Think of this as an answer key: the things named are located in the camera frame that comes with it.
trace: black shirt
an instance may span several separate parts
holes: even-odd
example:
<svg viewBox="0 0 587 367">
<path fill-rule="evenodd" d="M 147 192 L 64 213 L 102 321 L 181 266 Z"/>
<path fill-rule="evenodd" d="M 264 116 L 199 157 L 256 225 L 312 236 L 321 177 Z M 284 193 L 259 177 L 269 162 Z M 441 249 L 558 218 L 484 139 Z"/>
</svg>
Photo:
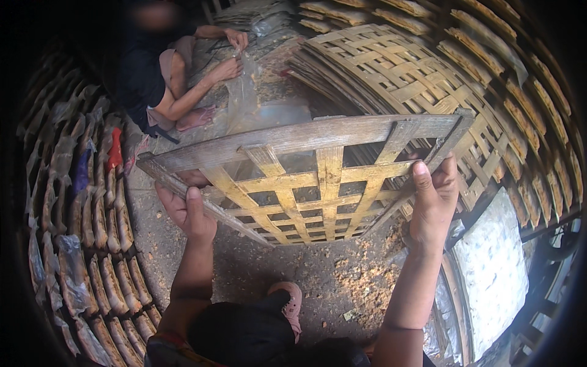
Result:
<svg viewBox="0 0 587 367">
<path fill-rule="evenodd" d="M 130 118 L 146 134 L 155 136 L 147 120 L 147 106 L 157 106 L 165 93 L 159 55 L 168 48 L 169 43 L 183 36 L 194 35 L 196 28 L 195 25 L 182 23 L 164 34 L 152 34 L 128 22 L 116 95 Z"/>
</svg>

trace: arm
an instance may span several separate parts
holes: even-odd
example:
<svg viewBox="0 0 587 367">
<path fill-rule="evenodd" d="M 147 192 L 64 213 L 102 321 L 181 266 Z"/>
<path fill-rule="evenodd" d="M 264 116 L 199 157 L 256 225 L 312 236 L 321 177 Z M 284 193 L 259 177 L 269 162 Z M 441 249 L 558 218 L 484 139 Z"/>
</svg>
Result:
<svg viewBox="0 0 587 367">
<path fill-rule="evenodd" d="M 185 339 L 190 322 L 210 304 L 212 297 L 216 220 L 204 211 L 198 188 L 188 189 L 186 202 L 158 183 L 155 187 L 171 219 L 187 234 L 184 254 L 171 285 L 170 303 L 157 331 L 175 332 Z"/>
<path fill-rule="evenodd" d="M 444 239 L 457 204 L 457 163 L 450 154 L 432 176 L 413 166 L 417 188 L 410 234 L 416 243 L 402 268 L 375 344 L 373 366 L 422 366 L 425 326 L 434 302 Z"/>
<path fill-rule="evenodd" d="M 176 121 L 191 111 L 206 93 L 218 82 L 239 76 L 242 72 L 242 62 L 239 57 L 222 61 L 200 82 L 188 90 L 182 97 L 175 99 L 171 90 L 166 86 L 161 102 L 154 108 L 166 118 Z"/>
<path fill-rule="evenodd" d="M 249 44 L 249 39 L 245 32 L 235 31 L 234 29 L 230 28 L 220 28 L 215 25 L 199 26 L 195 31 L 194 37 L 214 39 L 226 37 L 238 53 L 244 51 L 244 49 L 247 48 Z"/>
</svg>

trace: pink shoe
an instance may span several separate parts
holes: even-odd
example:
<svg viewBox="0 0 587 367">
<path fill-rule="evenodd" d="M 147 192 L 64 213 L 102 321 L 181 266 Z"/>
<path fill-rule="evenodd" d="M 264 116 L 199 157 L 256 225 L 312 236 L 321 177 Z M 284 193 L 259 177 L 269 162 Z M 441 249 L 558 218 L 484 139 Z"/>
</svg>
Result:
<svg viewBox="0 0 587 367">
<path fill-rule="evenodd" d="M 285 304 L 282 312 L 285 318 L 288 319 L 292 325 L 293 334 L 295 335 L 295 343 L 299 341 L 299 335 L 302 333 L 302 328 L 299 326 L 299 311 L 302 308 L 302 290 L 294 282 L 279 282 L 269 288 L 267 294 L 271 294 L 278 289 L 285 289 L 289 292 L 291 299 Z"/>
</svg>

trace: wooden frame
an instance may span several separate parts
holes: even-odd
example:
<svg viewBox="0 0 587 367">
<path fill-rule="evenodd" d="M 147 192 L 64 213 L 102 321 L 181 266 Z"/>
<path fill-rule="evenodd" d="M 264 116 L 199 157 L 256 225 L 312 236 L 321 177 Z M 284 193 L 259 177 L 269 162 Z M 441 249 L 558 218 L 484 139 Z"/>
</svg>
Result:
<svg viewBox="0 0 587 367">
<path fill-rule="evenodd" d="M 386 178 L 410 174 L 414 161 L 396 158 L 412 139 L 441 139 L 424 160 L 434 170 L 456 147 L 473 123 L 469 110 L 457 109 L 453 115 L 387 115 L 340 117 L 290 126 L 256 130 L 159 154 L 139 155 L 137 166 L 185 197 L 187 185 L 176 175 L 200 170 L 214 185 L 204 192 L 204 205 L 217 219 L 264 244 L 311 243 L 348 239 L 377 227 L 389 218 L 415 192 L 412 184 L 400 190 L 381 190 Z M 345 146 L 384 142 L 374 164 L 343 166 Z M 315 151 L 315 171 L 287 173 L 278 155 Z M 226 163 L 250 160 L 265 177 L 235 181 L 223 167 Z M 360 194 L 339 195 L 340 185 L 365 181 Z M 317 187 L 318 200 L 298 202 L 293 190 Z M 249 194 L 274 191 L 278 205 L 260 206 Z M 223 209 L 213 202 L 230 199 L 239 208 Z M 370 209 L 378 200 L 388 200 L 386 208 Z M 353 211 L 338 213 L 339 206 L 355 204 Z M 321 210 L 321 215 L 305 217 L 302 212 Z M 288 218 L 272 220 L 273 214 Z M 237 217 L 250 216 L 253 223 Z M 369 217 L 377 216 L 373 221 Z M 338 220 L 350 220 L 337 223 Z M 308 223 L 320 223 L 315 227 Z M 282 229 L 280 226 L 293 226 Z"/>
</svg>

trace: leg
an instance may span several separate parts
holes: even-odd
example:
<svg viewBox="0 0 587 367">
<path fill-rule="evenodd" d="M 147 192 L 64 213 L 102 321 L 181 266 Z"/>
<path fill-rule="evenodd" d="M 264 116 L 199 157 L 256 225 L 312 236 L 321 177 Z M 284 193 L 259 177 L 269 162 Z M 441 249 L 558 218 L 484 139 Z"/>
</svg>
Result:
<svg viewBox="0 0 587 367">
<path fill-rule="evenodd" d="M 186 55 L 189 54 L 191 57 L 191 50 L 193 49 L 192 45 L 195 44 L 195 38 L 182 37 L 175 44 L 178 44 L 182 53 L 185 53 Z M 163 80 L 165 80 L 165 85 L 169 88 L 175 99 L 181 98 L 187 91 L 186 70 L 188 70 L 188 63 L 185 61 L 179 50 L 170 48 L 161 53 L 159 56 L 159 64 L 161 67 L 161 75 L 163 76 Z M 212 121 L 215 108 L 216 106 L 212 105 L 194 109 L 180 118 L 177 123 L 173 122 L 171 126 L 169 126 L 170 124 L 166 124 L 168 129 L 161 126 L 161 124 L 160 126 L 164 130 L 170 130 L 172 127 L 175 127 L 178 131 L 201 126 Z M 151 113 L 151 115 L 156 116 L 153 120 L 159 120 L 162 117 L 156 113 Z"/>
<path fill-rule="evenodd" d="M 208 306 L 188 327 L 194 352 L 227 366 L 260 366 L 294 347 L 294 333 L 279 312 L 228 302 Z"/>
<path fill-rule="evenodd" d="M 269 288 L 267 297 L 255 304 L 256 307 L 271 310 L 281 310 L 289 321 L 295 335 L 295 342 L 299 341 L 302 328 L 299 324 L 299 311 L 302 308 L 302 290 L 294 282 L 279 282 Z"/>
<path fill-rule="evenodd" d="M 177 51 L 174 51 L 171 56 L 171 72 L 169 82 L 166 80 L 166 84 L 175 99 L 181 98 L 187 92 L 185 61 Z"/>
</svg>

